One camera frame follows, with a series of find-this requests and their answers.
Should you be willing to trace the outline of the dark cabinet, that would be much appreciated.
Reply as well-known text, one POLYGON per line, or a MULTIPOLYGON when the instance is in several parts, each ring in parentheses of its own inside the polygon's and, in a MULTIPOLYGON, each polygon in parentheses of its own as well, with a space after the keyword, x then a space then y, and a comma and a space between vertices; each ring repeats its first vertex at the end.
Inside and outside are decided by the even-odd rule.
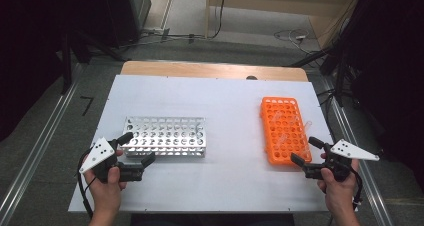
POLYGON ((151 0, 106 0, 106 5, 112 26, 112 45, 120 47, 138 41, 151 0))

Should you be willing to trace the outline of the black curtain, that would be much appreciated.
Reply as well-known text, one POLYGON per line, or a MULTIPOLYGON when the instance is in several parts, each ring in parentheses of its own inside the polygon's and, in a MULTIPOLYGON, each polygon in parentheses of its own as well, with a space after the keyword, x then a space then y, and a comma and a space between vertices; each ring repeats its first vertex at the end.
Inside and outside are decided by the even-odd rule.
POLYGON ((359 0, 342 43, 377 141, 424 191, 424 0, 359 0))
POLYGON ((90 0, 0 0, 0 141, 58 77, 61 34, 90 0))

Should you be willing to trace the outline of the grey power strip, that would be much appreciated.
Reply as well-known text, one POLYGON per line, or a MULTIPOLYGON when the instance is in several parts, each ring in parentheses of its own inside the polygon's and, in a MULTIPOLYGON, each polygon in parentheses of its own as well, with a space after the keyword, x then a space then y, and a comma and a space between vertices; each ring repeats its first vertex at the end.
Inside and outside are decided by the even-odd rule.
POLYGON ((141 34, 143 36, 160 36, 167 37, 169 35, 169 28, 152 28, 152 29, 143 29, 141 34))

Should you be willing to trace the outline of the silver metal test tube rack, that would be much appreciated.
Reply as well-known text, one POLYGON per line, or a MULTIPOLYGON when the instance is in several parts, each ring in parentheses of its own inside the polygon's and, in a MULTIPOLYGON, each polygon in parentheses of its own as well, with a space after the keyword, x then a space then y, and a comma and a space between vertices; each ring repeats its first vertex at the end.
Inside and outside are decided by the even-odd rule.
POLYGON ((202 117, 128 116, 123 133, 133 138, 122 146, 127 157, 204 157, 207 148, 206 120, 202 117))

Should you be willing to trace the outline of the light wooden shelf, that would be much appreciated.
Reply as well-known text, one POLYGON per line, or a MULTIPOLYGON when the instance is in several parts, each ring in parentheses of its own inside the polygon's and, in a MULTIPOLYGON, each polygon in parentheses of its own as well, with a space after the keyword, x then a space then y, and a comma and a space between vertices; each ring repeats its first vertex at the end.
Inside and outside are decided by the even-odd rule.
MULTIPOLYGON (((229 8, 307 15, 319 45, 331 44, 343 22, 351 16, 358 0, 224 0, 229 8)), ((206 0, 205 36, 209 32, 209 9, 221 0, 206 0)))

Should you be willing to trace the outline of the black stand legs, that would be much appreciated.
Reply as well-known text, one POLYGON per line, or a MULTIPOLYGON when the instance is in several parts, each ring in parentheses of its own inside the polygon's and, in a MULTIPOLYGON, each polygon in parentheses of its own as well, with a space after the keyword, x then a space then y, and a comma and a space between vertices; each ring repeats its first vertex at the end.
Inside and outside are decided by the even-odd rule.
POLYGON ((319 71, 323 76, 330 75, 336 71, 336 83, 332 90, 329 91, 329 97, 334 98, 339 107, 343 108, 343 97, 352 98, 352 94, 343 89, 345 75, 347 73, 347 54, 340 43, 332 43, 330 46, 320 51, 308 53, 304 59, 290 64, 290 67, 300 68, 312 61, 325 57, 323 64, 319 67, 319 71))
POLYGON ((69 91, 72 82, 72 64, 71 53, 74 53, 77 60, 81 63, 89 63, 91 60, 91 53, 88 50, 88 45, 92 45, 99 49, 101 52, 109 55, 119 62, 129 61, 129 58, 124 58, 112 49, 107 47, 102 42, 96 40, 92 36, 86 34, 81 30, 68 29, 61 34, 61 47, 62 47, 62 67, 63 67, 63 88, 62 94, 69 91))

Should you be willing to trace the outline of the metal floor rail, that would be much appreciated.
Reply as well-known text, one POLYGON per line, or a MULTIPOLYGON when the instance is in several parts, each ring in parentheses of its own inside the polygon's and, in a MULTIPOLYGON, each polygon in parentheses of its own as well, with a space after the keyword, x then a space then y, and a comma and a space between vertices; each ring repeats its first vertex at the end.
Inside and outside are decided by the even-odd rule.
POLYGON ((12 219, 86 68, 77 63, 69 88, 62 92, 62 79, 55 82, 0 142, 0 226, 7 226, 12 219))
MULTIPOLYGON (((318 93, 317 96, 333 141, 343 138, 365 149, 365 146, 357 140, 345 108, 339 107, 335 99, 335 87, 332 85, 332 82, 329 79, 323 79, 322 84, 324 91, 318 93)), ((359 165, 360 176, 363 180, 363 192, 376 219, 376 224, 378 226, 394 226, 392 217, 389 214, 377 182, 372 175, 369 164, 366 161, 361 161, 359 165)))

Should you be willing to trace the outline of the orange plastic test tube rack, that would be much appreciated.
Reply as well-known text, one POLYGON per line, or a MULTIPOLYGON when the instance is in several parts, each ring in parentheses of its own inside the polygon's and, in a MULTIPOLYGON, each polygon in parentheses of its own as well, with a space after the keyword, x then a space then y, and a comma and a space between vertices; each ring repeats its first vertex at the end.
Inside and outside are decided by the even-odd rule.
POLYGON ((303 120, 300 108, 295 98, 264 97, 260 106, 260 117, 265 137, 265 152, 272 165, 292 165, 292 153, 302 157, 306 162, 312 161, 306 133, 303 131, 303 120), (281 111, 282 117, 275 124, 271 120, 276 113, 281 111), (289 125, 289 117, 297 115, 298 126, 289 125), (288 140, 279 147, 277 140, 282 134, 288 135, 288 140))

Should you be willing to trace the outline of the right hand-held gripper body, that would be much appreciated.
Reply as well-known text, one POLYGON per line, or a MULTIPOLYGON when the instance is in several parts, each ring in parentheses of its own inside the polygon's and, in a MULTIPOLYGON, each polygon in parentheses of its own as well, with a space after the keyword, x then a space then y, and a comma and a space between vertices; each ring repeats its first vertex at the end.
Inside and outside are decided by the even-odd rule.
POLYGON ((321 169, 328 168, 332 171, 334 178, 343 182, 351 172, 353 159, 379 161, 380 157, 372 154, 344 139, 339 140, 334 145, 325 143, 322 148, 326 157, 321 164, 305 163, 303 171, 306 178, 322 180, 321 169))

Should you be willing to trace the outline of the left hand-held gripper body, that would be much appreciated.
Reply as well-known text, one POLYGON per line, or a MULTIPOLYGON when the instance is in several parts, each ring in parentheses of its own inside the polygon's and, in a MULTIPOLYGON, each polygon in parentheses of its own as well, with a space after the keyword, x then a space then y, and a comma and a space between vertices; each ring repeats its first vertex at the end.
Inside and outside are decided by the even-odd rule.
POLYGON ((120 181, 141 181, 144 167, 141 164, 125 165, 117 159, 116 150, 120 146, 116 139, 108 141, 106 138, 99 138, 90 148, 87 156, 84 156, 84 162, 79 168, 79 173, 84 174, 92 170, 95 176, 102 182, 108 181, 108 171, 111 167, 120 169, 120 181))

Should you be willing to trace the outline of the white table board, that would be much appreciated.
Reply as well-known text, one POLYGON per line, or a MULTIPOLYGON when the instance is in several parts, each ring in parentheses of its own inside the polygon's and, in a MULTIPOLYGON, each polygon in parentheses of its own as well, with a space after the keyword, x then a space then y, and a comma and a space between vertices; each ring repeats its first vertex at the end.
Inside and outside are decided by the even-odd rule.
POLYGON ((273 166, 264 151, 260 104, 293 97, 308 135, 331 139, 309 82, 116 76, 96 134, 120 136, 129 116, 191 116, 206 120, 206 153, 159 157, 122 193, 136 213, 319 212, 324 195, 297 166, 273 166))

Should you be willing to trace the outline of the person's left hand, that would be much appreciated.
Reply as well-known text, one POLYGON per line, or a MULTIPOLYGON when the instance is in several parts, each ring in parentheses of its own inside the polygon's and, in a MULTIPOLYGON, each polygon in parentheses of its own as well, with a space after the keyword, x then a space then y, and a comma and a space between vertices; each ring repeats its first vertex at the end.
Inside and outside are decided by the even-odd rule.
POLYGON ((120 169, 116 166, 108 171, 108 181, 102 183, 95 178, 92 170, 86 171, 84 177, 91 182, 90 192, 94 199, 94 214, 118 214, 121 205, 121 191, 126 184, 120 181, 120 169))

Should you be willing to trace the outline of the wooden table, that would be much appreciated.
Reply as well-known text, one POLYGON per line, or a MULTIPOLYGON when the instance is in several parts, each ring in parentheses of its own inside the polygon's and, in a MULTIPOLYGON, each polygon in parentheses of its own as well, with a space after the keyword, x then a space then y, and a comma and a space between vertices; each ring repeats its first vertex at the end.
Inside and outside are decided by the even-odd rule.
POLYGON ((123 64, 121 74, 224 79, 249 78, 295 82, 308 81, 306 72, 301 68, 222 63, 128 61, 123 64))

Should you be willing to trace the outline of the person's right hand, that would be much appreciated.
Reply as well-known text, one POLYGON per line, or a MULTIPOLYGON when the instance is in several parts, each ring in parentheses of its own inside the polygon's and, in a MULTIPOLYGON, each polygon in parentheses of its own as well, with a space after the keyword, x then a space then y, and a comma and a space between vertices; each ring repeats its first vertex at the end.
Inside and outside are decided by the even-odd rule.
POLYGON ((353 209, 353 193, 356 186, 355 174, 350 172, 343 182, 337 181, 328 168, 323 168, 321 175, 322 180, 318 180, 317 185, 325 193, 327 208, 337 221, 351 221, 355 216, 353 209))

